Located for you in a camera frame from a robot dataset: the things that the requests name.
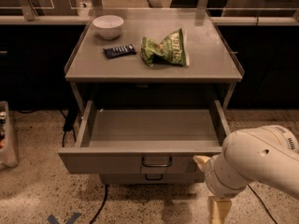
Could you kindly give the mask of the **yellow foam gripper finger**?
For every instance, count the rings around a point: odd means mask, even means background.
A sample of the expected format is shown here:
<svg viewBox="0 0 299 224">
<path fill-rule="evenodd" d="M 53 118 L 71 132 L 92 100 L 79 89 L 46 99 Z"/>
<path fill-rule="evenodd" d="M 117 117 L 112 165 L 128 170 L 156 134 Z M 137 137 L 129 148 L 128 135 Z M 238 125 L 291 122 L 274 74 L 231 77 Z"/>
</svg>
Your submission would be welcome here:
<svg viewBox="0 0 299 224">
<path fill-rule="evenodd" d="M 210 160 L 210 157 L 208 157 L 208 156 L 202 156 L 202 155 L 195 155 L 193 157 L 193 160 L 197 164 L 198 168 L 202 172 L 204 172 L 205 169 L 206 169 L 206 165 L 207 165 L 208 161 Z"/>
</svg>

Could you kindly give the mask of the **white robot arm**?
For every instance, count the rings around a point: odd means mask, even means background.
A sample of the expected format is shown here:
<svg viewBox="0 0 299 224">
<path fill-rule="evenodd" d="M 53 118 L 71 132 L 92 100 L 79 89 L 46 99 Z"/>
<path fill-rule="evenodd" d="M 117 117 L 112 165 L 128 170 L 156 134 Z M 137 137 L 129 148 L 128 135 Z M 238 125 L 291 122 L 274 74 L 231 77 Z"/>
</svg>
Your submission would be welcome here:
<svg viewBox="0 0 299 224">
<path fill-rule="evenodd" d="M 209 224 L 224 224 L 232 199 L 254 181 L 299 199 L 299 152 L 294 134 L 279 125 L 241 129 L 228 134 L 222 152 L 213 157 L 196 155 L 211 192 Z"/>
</svg>

